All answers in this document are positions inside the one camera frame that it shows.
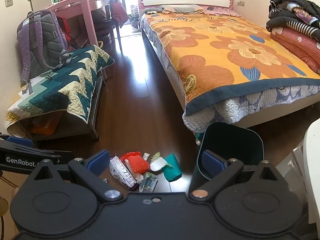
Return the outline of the white purple snack wrapper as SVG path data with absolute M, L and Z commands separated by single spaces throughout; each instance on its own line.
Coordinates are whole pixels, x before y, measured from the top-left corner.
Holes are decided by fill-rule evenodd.
M 112 176 L 123 186 L 128 189 L 136 186 L 137 182 L 135 178 L 116 155 L 110 159 L 109 169 Z

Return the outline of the red plastic bag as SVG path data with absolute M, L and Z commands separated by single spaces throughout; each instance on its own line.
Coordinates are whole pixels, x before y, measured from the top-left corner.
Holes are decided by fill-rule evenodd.
M 124 155 L 122 155 L 120 157 L 120 160 L 125 161 L 126 159 L 128 159 L 128 157 L 132 157 L 132 156 L 141 156 L 141 153 L 140 152 L 128 152 L 128 153 L 125 153 Z

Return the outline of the dark teal trash bin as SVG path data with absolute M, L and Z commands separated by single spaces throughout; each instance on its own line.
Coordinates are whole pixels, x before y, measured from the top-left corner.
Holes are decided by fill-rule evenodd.
M 265 157 L 263 141 L 255 131 L 223 122 L 210 124 L 202 136 L 189 192 L 210 180 L 201 163 L 205 150 L 227 161 L 232 158 L 240 160 L 245 165 L 258 165 Z

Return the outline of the orange foam fruit net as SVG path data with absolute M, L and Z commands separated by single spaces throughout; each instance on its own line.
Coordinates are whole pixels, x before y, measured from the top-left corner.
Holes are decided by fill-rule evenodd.
M 135 173 L 143 174 L 145 172 L 148 172 L 148 170 L 150 169 L 149 163 L 146 160 L 144 160 L 140 155 L 129 156 L 128 161 L 132 171 Z

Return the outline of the teal paper cup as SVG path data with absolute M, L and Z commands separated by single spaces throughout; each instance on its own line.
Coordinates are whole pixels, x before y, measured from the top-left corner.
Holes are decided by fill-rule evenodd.
M 182 171 L 180 165 L 172 153 L 165 158 L 167 165 L 162 168 L 163 174 L 168 182 L 173 182 L 181 178 Z

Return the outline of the silver green foil wrapper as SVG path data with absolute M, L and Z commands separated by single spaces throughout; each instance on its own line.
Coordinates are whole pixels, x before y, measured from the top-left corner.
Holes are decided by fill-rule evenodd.
M 144 174 L 144 179 L 139 185 L 140 193 L 152 193 L 157 185 L 158 177 L 150 172 Z

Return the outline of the white foam tray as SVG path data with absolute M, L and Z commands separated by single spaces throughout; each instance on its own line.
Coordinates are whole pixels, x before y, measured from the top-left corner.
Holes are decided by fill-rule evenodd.
M 150 170 L 153 172 L 158 172 L 167 165 L 167 161 L 164 158 L 159 157 L 150 163 Z

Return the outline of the low bench under quilt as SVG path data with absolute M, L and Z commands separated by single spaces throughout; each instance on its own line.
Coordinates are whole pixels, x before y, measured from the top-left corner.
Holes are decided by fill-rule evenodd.
M 33 142 L 59 139 L 82 134 L 89 134 L 89 136 L 93 140 L 98 141 L 99 134 L 95 129 L 95 123 L 99 107 L 101 88 L 103 84 L 103 77 L 99 76 L 92 96 L 91 111 L 88 117 L 88 123 L 85 123 L 82 119 L 80 119 L 77 116 L 71 115 L 66 111 L 63 111 L 63 115 L 60 119 L 60 122 L 57 124 L 55 132 L 52 135 L 34 134 L 31 131 L 31 119 L 23 119 L 19 121 L 17 124 L 19 128 L 25 132 L 26 136 L 29 137 Z

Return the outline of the white purple quilted blanket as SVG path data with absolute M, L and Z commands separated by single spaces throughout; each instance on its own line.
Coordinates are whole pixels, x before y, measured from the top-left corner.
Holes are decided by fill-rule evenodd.
M 319 102 L 319 86 L 281 87 L 231 98 L 191 115 L 182 115 L 185 126 L 203 133 L 214 122 L 251 127 L 291 114 Z

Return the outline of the green cream zigzag quilt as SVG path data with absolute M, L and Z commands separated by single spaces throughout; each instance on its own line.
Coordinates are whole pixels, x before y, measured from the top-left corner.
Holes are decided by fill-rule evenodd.
M 25 132 L 18 127 L 19 121 L 54 112 L 66 112 L 87 125 L 99 72 L 113 64 L 114 59 L 96 45 L 71 52 L 68 65 L 31 79 L 32 93 L 27 85 L 22 87 L 18 100 L 7 110 L 7 132 L 22 138 Z

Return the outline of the purple grey backpack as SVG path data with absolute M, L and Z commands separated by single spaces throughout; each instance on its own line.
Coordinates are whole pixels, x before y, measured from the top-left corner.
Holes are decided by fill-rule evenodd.
M 23 64 L 22 83 L 71 62 L 66 37 L 56 15 L 48 9 L 27 14 L 17 28 L 17 43 Z

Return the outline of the dark chair with clothes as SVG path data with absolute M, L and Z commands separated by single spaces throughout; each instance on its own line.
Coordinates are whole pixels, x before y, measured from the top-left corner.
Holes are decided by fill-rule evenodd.
M 110 0 L 107 8 L 110 10 L 110 17 L 95 24 L 97 37 L 110 35 L 112 43 L 115 43 L 113 30 L 116 29 L 120 52 L 123 53 L 120 28 L 129 20 L 129 16 L 120 0 Z

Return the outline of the grey pillow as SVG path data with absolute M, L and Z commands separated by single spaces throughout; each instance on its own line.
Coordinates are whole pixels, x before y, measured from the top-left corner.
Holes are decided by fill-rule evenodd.
M 197 14 L 203 13 L 204 8 L 195 4 L 167 4 L 161 5 L 162 12 L 176 14 Z

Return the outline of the pink desk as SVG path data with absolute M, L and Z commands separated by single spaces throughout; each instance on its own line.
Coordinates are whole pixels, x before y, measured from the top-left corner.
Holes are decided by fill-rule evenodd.
M 109 3 L 110 0 L 63 0 L 47 9 L 66 19 L 82 15 L 90 44 L 98 46 L 91 11 L 106 7 Z

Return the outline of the stack of folded blankets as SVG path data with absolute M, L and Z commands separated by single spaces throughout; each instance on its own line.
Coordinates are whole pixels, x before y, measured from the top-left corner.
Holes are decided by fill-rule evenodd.
M 319 6 L 308 0 L 270 0 L 271 37 L 319 73 Z

